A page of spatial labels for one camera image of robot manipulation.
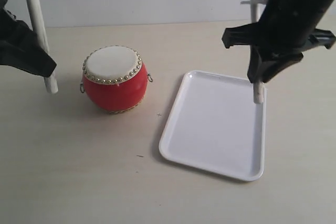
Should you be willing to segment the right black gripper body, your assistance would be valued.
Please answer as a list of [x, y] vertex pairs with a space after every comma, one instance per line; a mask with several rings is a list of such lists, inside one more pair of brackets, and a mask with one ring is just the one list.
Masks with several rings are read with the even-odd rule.
[[260, 19], [258, 22], [263, 28], [260, 48], [276, 54], [302, 52], [315, 29], [315, 21], [311, 19]]

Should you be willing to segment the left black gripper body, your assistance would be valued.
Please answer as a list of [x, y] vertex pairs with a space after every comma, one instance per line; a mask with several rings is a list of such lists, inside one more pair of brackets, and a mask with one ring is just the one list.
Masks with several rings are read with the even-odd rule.
[[15, 17], [5, 8], [6, 4], [7, 0], [1, 0], [1, 65], [17, 66], [18, 26]]

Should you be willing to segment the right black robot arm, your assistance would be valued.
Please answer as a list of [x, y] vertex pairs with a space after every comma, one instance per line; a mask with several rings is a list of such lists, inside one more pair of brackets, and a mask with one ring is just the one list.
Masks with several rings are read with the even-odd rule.
[[335, 35], [317, 25], [334, 0], [265, 0], [259, 20], [226, 28], [226, 48], [250, 46], [247, 77], [251, 83], [270, 81], [281, 71], [299, 63], [303, 52], [324, 46], [330, 49]]

